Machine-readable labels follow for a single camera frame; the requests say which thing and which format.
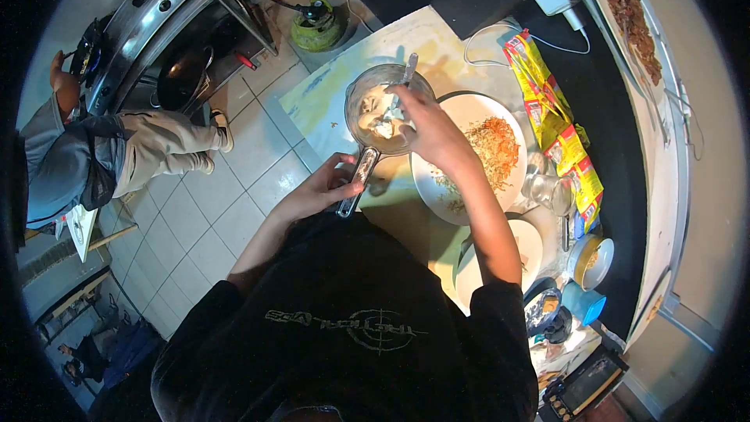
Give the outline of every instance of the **stainless steel stove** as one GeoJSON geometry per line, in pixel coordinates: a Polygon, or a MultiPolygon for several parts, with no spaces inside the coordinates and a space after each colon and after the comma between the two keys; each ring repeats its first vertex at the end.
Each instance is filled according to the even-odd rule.
{"type": "MultiPolygon", "coordinates": [[[[218,2],[269,52],[276,48],[259,30],[246,0],[125,0],[104,29],[102,57],[86,95],[94,115],[120,111],[145,71],[203,9],[218,2]]],[[[230,69],[230,73],[240,65],[230,69]]],[[[227,80],[219,79],[213,92],[227,80]]]]}

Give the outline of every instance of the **red and yellow packaging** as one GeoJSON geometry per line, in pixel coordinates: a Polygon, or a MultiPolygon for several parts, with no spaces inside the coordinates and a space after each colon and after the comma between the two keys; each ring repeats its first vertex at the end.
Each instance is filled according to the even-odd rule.
{"type": "Polygon", "coordinates": [[[523,91],[523,104],[539,148],[555,162],[558,176],[573,173],[578,180],[575,203],[588,231],[599,214],[604,186],[586,153],[586,131],[573,122],[568,100],[528,30],[513,36],[502,51],[523,91]]]}

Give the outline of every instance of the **charging cable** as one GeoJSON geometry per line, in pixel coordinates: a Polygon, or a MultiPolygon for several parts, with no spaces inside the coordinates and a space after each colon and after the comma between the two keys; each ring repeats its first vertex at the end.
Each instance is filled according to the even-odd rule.
{"type": "MultiPolygon", "coordinates": [[[[490,28],[493,28],[493,27],[508,27],[508,28],[511,28],[511,29],[516,30],[518,32],[522,31],[520,28],[515,27],[515,26],[511,25],[510,23],[495,23],[495,24],[491,24],[488,27],[482,28],[481,30],[479,30],[476,33],[474,33],[472,35],[472,37],[469,38],[469,41],[466,42],[466,47],[464,48],[464,62],[467,63],[467,64],[469,64],[470,66],[476,66],[476,67],[498,66],[498,67],[505,67],[506,69],[512,69],[512,67],[508,63],[502,63],[502,62],[497,62],[497,61],[490,61],[490,60],[487,60],[487,59],[479,59],[477,61],[471,61],[469,59],[469,46],[471,45],[471,42],[474,40],[474,38],[479,33],[482,33],[483,31],[489,30],[490,28]]],[[[589,41],[589,36],[586,34],[586,30],[584,30],[584,28],[580,28],[579,31],[580,31],[580,34],[584,35],[584,39],[586,39],[586,51],[576,51],[575,49],[560,48],[559,46],[556,46],[554,44],[546,42],[542,38],[540,38],[538,36],[535,36],[535,35],[533,35],[531,33],[530,33],[530,36],[533,39],[535,39],[535,40],[537,40],[539,42],[543,42],[543,43],[545,43],[547,46],[549,46],[551,48],[559,49],[560,51],[572,52],[573,54],[588,54],[591,51],[591,42],[589,41]]]]}

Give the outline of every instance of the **glass mixing bowl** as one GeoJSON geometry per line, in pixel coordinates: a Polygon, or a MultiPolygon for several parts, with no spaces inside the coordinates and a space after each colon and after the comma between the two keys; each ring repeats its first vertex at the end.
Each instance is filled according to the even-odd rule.
{"type": "MultiPolygon", "coordinates": [[[[378,160],[383,156],[404,155],[410,152],[407,139],[398,134],[391,138],[381,138],[372,134],[369,130],[359,127],[359,117],[364,112],[363,99],[371,89],[379,85],[396,85],[404,79],[406,66],[398,64],[381,64],[362,72],[346,89],[346,102],[344,103],[344,114],[346,116],[346,127],[349,128],[354,140],[359,143],[359,160],[352,174],[351,181],[360,181],[366,184],[370,174],[375,168],[378,160]]],[[[435,93],[424,77],[414,72],[409,83],[409,88],[417,89],[425,95],[428,102],[435,101],[435,93]]],[[[338,205],[336,214],[348,217],[354,212],[359,202],[361,193],[355,197],[344,199],[338,205]]]]}
{"type": "MultiPolygon", "coordinates": [[[[359,127],[359,117],[362,115],[362,99],[371,89],[379,85],[396,85],[404,78],[406,66],[399,64],[380,64],[365,70],[346,89],[345,116],[346,127],[349,128],[354,140],[363,147],[375,147],[382,155],[404,155],[409,152],[407,140],[403,136],[381,138],[371,131],[359,127]]],[[[435,93],[424,77],[414,72],[409,88],[416,89],[425,95],[425,99],[435,101],[435,93]]]]}

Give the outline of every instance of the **spoon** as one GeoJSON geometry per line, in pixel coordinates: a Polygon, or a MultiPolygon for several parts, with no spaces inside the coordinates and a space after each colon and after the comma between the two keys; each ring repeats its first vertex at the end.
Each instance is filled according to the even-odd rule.
{"type": "MultiPolygon", "coordinates": [[[[411,83],[412,81],[414,71],[417,68],[417,61],[419,61],[419,54],[417,54],[416,52],[412,52],[412,55],[409,56],[409,61],[407,62],[407,68],[404,70],[404,77],[400,82],[400,84],[404,85],[406,88],[409,87],[409,83],[411,83]]],[[[388,109],[386,109],[386,113],[382,116],[383,120],[404,118],[404,113],[402,113],[401,111],[396,112],[398,103],[399,99],[394,95],[391,105],[388,107],[388,109]]]]}

